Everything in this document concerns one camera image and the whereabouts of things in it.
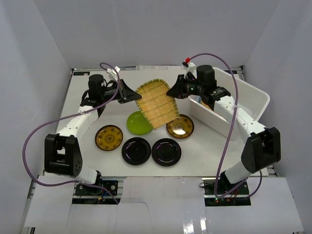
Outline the green plate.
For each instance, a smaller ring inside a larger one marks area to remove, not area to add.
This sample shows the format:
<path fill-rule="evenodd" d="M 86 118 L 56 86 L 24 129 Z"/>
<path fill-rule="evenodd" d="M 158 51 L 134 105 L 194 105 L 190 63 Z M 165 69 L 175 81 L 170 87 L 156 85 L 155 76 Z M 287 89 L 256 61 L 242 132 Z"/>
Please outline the green plate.
<path fill-rule="evenodd" d="M 153 127 L 141 111 L 136 111 L 128 116 L 127 129 L 132 134 L 141 136 L 151 132 Z"/>

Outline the yellow patterned plate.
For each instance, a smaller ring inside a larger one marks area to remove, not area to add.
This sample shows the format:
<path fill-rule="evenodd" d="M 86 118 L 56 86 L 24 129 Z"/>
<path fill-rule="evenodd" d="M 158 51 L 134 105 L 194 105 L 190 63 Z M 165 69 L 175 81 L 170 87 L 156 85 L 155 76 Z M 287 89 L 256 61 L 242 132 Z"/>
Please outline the yellow patterned plate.
<path fill-rule="evenodd" d="M 194 122 L 190 117 L 180 114 L 179 118 L 170 121 L 166 124 L 167 132 L 178 139 L 185 139 L 190 137 L 195 129 Z"/>
<path fill-rule="evenodd" d="M 95 144 L 103 151 L 115 150 L 121 145 L 122 141 L 123 132 L 115 125 L 103 126 L 95 135 Z"/>

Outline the black plate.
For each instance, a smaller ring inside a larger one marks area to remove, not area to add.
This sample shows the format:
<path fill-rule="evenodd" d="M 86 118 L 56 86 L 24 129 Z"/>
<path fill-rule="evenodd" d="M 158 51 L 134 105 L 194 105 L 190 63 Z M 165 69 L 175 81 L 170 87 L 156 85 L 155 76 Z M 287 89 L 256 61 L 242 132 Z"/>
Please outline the black plate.
<path fill-rule="evenodd" d="M 138 166 L 150 158 L 151 146 L 147 140 L 141 137 L 133 137 L 123 144 L 121 153 L 126 163 Z"/>
<path fill-rule="evenodd" d="M 180 145 L 170 138 L 162 138 L 152 146 L 152 158 L 162 167 L 174 166 L 180 161 L 181 155 Z"/>

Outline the white plastic bin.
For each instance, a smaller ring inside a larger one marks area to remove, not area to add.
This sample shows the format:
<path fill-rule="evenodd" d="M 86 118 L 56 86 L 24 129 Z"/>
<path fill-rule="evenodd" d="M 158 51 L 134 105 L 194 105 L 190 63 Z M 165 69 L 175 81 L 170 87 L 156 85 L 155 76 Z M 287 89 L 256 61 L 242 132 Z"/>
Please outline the white plastic bin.
<path fill-rule="evenodd" d="M 219 68 L 214 68 L 215 79 L 217 81 L 217 86 L 224 87 L 228 90 L 233 97 L 235 97 L 235 87 L 234 82 L 229 70 L 221 70 Z M 231 140 L 236 140 L 238 138 L 246 141 L 250 135 L 243 132 L 243 127 L 250 129 L 253 125 L 252 122 L 259 121 L 260 117 L 264 113 L 266 107 L 270 102 L 270 96 L 248 84 L 241 79 L 242 72 L 237 69 L 233 69 L 232 73 L 236 78 L 238 86 L 238 106 L 239 110 L 235 119 L 234 130 L 231 135 Z M 221 133 L 227 136 L 230 130 L 230 124 L 232 117 L 224 119 L 222 116 L 218 115 L 214 111 L 210 110 L 206 106 L 199 102 L 199 96 L 189 96 L 188 100 L 190 102 L 191 114 Z"/>

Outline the round bamboo woven plate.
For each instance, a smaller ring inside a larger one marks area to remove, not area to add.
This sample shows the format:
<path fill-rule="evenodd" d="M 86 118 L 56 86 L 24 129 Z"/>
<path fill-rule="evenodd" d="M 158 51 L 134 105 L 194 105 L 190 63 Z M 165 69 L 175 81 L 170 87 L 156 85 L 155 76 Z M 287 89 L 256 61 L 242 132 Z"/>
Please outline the round bamboo woven plate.
<path fill-rule="evenodd" d="M 200 101 L 200 104 L 214 112 L 214 110 L 209 105 L 205 104 L 202 100 Z"/>

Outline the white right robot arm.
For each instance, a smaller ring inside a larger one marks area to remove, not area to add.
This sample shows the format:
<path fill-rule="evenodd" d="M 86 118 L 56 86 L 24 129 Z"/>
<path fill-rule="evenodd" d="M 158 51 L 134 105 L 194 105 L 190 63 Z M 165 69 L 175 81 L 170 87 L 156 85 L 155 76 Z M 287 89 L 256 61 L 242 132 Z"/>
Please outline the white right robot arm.
<path fill-rule="evenodd" d="M 267 128 L 252 118 L 238 105 L 238 94 L 232 96 L 224 87 L 218 86 L 219 76 L 233 78 L 232 72 L 224 72 L 210 65 L 196 68 L 179 75 L 174 86 L 166 93 L 168 96 L 185 99 L 190 95 L 201 97 L 204 104 L 230 123 L 229 136 L 237 131 L 245 143 L 241 159 L 231 168 L 217 170 L 216 183 L 221 191 L 232 194 L 250 175 L 261 171 L 281 160 L 280 132 Z"/>

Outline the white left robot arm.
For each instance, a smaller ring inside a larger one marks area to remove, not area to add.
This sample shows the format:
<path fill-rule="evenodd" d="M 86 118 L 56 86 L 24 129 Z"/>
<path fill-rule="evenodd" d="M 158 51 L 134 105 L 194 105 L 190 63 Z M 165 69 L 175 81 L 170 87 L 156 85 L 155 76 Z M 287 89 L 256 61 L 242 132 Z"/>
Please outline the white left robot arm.
<path fill-rule="evenodd" d="M 78 115 L 56 134 L 48 134 L 44 141 L 44 169 L 48 173 L 74 178 L 86 183 L 94 195 L 103 189 L 98 172 L 83 165 L 79 140 L 99 119 L 106 105 L 113 100 L 124 104 L 141 99 L 123 79 L 106 82 L 103 75 L 89 76 L 88 90 L 82 95 Z"/>

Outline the papers at table back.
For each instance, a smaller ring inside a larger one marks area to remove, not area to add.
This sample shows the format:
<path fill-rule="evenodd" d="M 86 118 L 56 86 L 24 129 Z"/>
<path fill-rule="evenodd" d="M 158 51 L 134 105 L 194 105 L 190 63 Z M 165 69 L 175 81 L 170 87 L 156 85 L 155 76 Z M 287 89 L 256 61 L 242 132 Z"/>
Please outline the papers at table back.
<path fill-rule="evenodd" d="M 182 66 L 172 66 L 172 65 L 138 65 L 136 66 L 137 71 L 184 71 Z"/>

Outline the dark label sticker left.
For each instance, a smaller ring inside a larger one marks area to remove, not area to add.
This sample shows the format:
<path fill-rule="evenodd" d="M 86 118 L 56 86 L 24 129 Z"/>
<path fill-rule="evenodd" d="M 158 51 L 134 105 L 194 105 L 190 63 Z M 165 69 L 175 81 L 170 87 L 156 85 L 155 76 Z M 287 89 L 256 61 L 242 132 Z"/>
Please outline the dark label sticker left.
<path fill-rule="evenodd" d="M 89 76 L 89 75 L 90 72 L 78 72 L 78 71 L 73 72 L 73 76 Z"/>

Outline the dark label sticker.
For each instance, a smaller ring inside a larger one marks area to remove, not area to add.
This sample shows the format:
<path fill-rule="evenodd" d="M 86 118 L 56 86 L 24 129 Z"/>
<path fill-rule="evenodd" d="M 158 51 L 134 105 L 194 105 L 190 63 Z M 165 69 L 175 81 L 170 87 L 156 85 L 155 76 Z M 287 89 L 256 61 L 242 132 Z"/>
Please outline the dark label sticker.
<path fill-rule="evenodd" d="M 73 72 L 73 76 L 89 76 L 89 75 L 90 72 L 78 72 L 78 71 Z"/>
<path fill-rule="evenodd" d="M 224 71 L 229 73 L 229 74 L 230 73 L 233 73 L 234 75 L 237 74 L 237 70 L 231 70 L 231 71 L 230 70 L 224 70 Z"/>

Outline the dark label sticker right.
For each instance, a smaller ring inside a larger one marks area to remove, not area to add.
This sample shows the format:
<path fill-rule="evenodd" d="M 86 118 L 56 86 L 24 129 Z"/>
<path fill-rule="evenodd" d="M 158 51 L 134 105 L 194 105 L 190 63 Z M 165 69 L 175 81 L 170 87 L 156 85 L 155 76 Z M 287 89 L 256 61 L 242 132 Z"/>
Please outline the dark label sticker right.
<path fill-rule="evenodd" d="M 233 73 L 234 75 L 237 74 L 237 70 L 231 70 L 231 71 L 230 70 L 224 70 L 224 71 L 229 73 L 229 74 L 230 73 Z"/>

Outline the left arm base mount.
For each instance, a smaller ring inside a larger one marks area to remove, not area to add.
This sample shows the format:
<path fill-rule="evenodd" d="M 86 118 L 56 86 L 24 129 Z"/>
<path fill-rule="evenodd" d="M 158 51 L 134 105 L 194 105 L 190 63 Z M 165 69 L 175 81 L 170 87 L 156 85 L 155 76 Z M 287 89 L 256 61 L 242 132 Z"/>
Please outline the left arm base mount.
<path fill-rule="evenodd" d="M 115 179 L 100 179 L 98 186 L 108 190 L 119 203 L 121 198 L 120 182 Z M 117 205 L 109 193 L 101 188 L 88 187 L 82 183 L 75 185 L 72 204 L 80 205 Z"/>

